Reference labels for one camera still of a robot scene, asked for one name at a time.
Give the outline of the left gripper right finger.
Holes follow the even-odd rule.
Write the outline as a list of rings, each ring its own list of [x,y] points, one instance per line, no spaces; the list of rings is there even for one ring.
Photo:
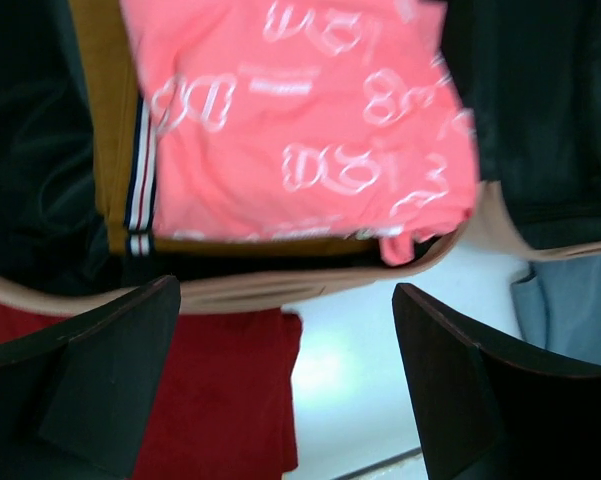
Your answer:
[[[393,316],[432,479],[601,479],[601,366],[465,316],[414,285]]]

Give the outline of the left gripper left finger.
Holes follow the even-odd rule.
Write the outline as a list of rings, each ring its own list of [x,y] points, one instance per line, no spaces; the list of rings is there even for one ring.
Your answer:
[[[0,344],[0,479],[128,479],[178,321],[164,276]]]

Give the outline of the mustard brown garment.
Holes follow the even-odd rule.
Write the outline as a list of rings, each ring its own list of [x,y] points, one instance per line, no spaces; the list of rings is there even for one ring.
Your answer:
[[[375,255],[373,240],[313,238],[229,244],[157,239],[151,232],[156,187],[156,140],[117,2],[69,4],[86,76],[94,129],[96,207],[111,253],[148,257],[318,257]]]

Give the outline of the coral pink patterned garment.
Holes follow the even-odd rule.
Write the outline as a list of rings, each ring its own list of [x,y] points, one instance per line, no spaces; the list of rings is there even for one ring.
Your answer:
[[[378,241],[391,266],[478,190],[438,1],[124,1],[161,239]]]

